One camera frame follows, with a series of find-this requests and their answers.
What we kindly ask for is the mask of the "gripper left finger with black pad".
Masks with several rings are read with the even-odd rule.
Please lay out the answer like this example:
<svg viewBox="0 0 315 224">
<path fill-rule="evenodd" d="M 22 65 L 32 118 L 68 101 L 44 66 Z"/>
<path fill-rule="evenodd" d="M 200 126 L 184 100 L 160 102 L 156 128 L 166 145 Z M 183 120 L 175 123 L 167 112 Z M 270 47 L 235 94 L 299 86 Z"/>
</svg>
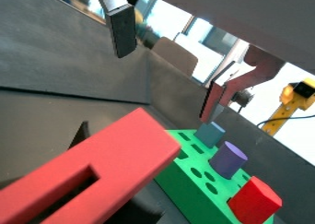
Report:
<svg viewBox="0 0 315 224">
<path fill-rule="evenodd" d="M 135 12 L 128 0 L 99 0 L 111 32 L 118 58 L 127 56 L 136 48 Z"/>
</svg>

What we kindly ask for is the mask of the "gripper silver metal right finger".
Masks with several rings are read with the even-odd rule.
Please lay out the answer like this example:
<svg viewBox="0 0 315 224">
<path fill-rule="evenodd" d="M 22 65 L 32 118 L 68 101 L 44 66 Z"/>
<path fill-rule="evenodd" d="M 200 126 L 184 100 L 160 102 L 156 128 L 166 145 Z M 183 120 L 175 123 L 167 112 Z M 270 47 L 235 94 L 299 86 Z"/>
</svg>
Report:
<svg viewBox="0 0 315 224">
<path fill-rule="evenodd" d="M 223 85 L 219 85 L 216 80 L 235 64 L 235 62 L 231 62 L 212 79 L 199 113 L 199 119 L 203 123 L 207 123 L 214 118 L 218 106 L 228 106 L 228 102 L 236 92 L 271 80 L 286 64 L 282 59 L 253 44 L 249 45 L 245 54 L 245 63 L 253 66 L 254 70 L 228 80 Z"/>
</svg>

